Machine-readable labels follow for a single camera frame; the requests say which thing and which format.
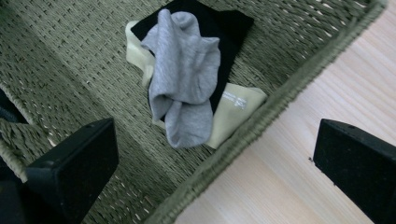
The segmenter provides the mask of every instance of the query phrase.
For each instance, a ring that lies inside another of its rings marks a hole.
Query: folded clothes
[[[148,99],[154,120],[165,116],[172,147],[195,147],[210,137],[209,97],[217,86],[220,51],[217,37],[201,37],[198,20],[188,12],[163,9],[141,46],[155,54]]]
[[[145,70],[144,68],[153,67],[155,58],[148,50],[140,47],[140,41],[131,31],[131,27],[136,24],[136,21],[131,21],[127,24],[125,34],[127,36],[127,61],[132,64],[140,64],[138,66],[142,71],[143,80],[150,81],[152,77],[152,70]],[[217,148],[227,140],[233,132],[251,114],[265,101],[266,94],[257,88],[246,88],[239,85],[227,83],[225,91],[220,99],[218,109],[213,118],[212,131],[206,145]],[[152,121],[155,125],[165,129],[165,123],[160,120]]]
[[[213,113],[219,104],[231,72],[233,60],[240,50],[253,19],[237,10],[216,11],[195,0],[176,0],[152,13],[131,28],[139,40],[143,40],[149,30],[157,24],[158,13],[166,8],[171,13],[185,11],[193,14],[199,23],[201,36],[216,36],[220,39],[221,52],[218,84],[210,97]]]

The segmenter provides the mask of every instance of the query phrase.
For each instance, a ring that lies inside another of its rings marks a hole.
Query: black garment
[[[169,9],[171,13],[190,12],[198,20],[202,37],[218,37],[220,39],[221,58],[218,85],[210,97],[210,104],[213,113],[215,113],[228,82],[233,60],[242,46],[248,29],[253,24],[253,19],[236,10],[216,11],[195,0],[175,0],[132,27],[131,31],[138,39],[143,40],[149,30],[157,24],[158,12],[163,8]]]

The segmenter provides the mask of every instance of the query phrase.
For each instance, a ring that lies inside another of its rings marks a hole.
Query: woven basket
[[[385,0],[205,0],[255,19],[230,81],[268,101],[218,149],[172,149],[151,124],[124,28],[169,1],[0,1],[0,88],[29,124],[0,119],[0,155],[24,167],[80,126],[113,117],[120,165],[86,223],[171,223],[384,9]]]

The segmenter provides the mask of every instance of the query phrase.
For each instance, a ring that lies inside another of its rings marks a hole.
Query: wooden floor
[[[396,146],[396,1],[177,223],[372,223],[308,159],[321,119]]]

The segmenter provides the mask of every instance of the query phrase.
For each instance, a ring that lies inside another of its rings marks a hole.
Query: clothing label
[[[247,107],[248,101],[239,97],[236,97],[232,93],[225,91],[222,94],[222,97],[226,98],[227,100],[232,101],[234,106],[240,107],[241,109],[245,109]]]

